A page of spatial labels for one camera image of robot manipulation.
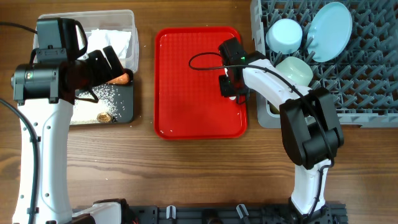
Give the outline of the yellow plastic cup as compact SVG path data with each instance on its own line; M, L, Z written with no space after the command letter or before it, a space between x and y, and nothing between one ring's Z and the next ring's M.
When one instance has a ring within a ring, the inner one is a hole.
M269 104L269 106L270 106L270 111L271 111L271 113L273 113L273 114L280 114L279 109L278 109L276 106L274 106L274 105L272 105L272 104Z

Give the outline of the white paper napkin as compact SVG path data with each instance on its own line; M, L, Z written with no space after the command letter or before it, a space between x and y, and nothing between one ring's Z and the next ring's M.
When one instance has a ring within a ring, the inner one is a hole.
M127 50L131 39L131 32L119 30L101 30L91 31L88 37L87 53L94 50L103 50L105 47L112 46L116 55L120 59L127 57Z

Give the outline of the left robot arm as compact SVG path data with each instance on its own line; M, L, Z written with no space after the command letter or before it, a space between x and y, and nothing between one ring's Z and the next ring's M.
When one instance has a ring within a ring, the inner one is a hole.
M67 189L67 139L77 90L122 74L112 47L88 52L82 25L67 18L37 21L39 46L12 77L21 121L21 179L14 223L122 223L122 200L73 212Z

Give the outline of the light blue bowl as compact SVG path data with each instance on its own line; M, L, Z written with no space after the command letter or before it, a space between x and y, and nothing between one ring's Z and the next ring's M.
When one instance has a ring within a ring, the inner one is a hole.
M267 31L266 44L273 52L292 54L299 49L302 37L303 30L298 22L280 19Z

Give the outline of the grey dishwasher rack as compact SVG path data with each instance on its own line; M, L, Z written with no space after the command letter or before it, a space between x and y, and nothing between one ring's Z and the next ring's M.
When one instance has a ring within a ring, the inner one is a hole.
M397 127L397 1L342 1L352 18L351 37L335 58L316 62L310 26L331 1L262 1L250 3L255 49L273 65L288 56L272 51L266 32L281 19L301 25L303 39L292 56L307 63L310 88L325 87L333 94L341 124L362 128Z

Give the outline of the clear plastic bin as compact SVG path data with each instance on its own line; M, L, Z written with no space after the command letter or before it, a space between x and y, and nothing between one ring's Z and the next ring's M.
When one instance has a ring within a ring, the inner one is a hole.
M129 9L107 10L107 11L83 11L83 12L63 12L55 14L42 14L41 19L55 17L70 18L79 21L87 38L92 30L119 30L131 32L127 57L120 59L124 68L137 72L139 64L139 41L137 29L134 21L134 13ZM88 58L86 53L80 57L81 60Z

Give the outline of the black plastic tray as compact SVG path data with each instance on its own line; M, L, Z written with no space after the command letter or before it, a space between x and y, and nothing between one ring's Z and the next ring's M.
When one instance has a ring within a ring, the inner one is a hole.
M126 70L129 75L130 81L126 85L114 85L119 92L119 96L116 97L118 100L118 108L120 109L120 115L115 121L110 123L97 123L97 124L111 124L111 123L129 123L134 118L134 82L133 82L133 72L131 70ZM98 102L98 97L92 92L93 88L84 91L76 91L76 100L90 101L93 103Z

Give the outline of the orange carrot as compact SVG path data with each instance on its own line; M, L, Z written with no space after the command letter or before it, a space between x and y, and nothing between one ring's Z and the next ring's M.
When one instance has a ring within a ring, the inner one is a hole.
M129 83L129 81L130 81L129 75L127 73L124 73L123 75L108 81L107 84L110 84L110 85L126 85L126 84Z

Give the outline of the white rice pile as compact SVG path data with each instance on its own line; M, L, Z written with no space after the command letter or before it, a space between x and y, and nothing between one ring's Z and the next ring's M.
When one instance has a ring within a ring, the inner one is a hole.
M98 102L75 100L71 125L96 124L99 115L106 115L115 121L120 115L118 108L118 89L114 85L104 84L94 87L92 92L98 97Z

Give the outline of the light blue plate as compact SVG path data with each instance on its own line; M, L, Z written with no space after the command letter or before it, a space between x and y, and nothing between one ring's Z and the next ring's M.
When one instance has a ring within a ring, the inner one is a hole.
M351 37L353 19L348 8L340 2L324 5L313 18L307 34L307 52L313 60L327 62L339 56Z

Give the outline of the mint green bowl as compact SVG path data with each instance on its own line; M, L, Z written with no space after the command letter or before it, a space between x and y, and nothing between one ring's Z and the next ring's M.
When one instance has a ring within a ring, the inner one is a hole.
M313 78L310 66L297 57L287 57L276 65L276 69L295 83L309 86Z

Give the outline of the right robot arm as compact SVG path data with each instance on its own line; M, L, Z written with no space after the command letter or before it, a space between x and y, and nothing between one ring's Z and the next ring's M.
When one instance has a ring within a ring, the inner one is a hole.
M221 95L241 102L251 90L279 110L284 149L295 165L290 197L297 219L311 222L325 213L326 174L344 143L333 97L326 88L311 89L278 71L262 53L247 53L235 37L219 47L224 75Z

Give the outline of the brown food scrap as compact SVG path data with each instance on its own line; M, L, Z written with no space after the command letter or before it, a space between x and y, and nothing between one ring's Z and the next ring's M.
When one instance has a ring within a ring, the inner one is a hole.
M107 112L103 112L103 113L99 113L96 117L97 121L99 123L110 123L113 120L113 117L107 113Z

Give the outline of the red serving tray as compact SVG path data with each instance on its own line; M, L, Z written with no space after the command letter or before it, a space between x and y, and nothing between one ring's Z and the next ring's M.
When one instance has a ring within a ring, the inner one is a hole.
M246 105L221 95L218 47L232 27L166 28L155 38L154 129L168 140L238 138Z

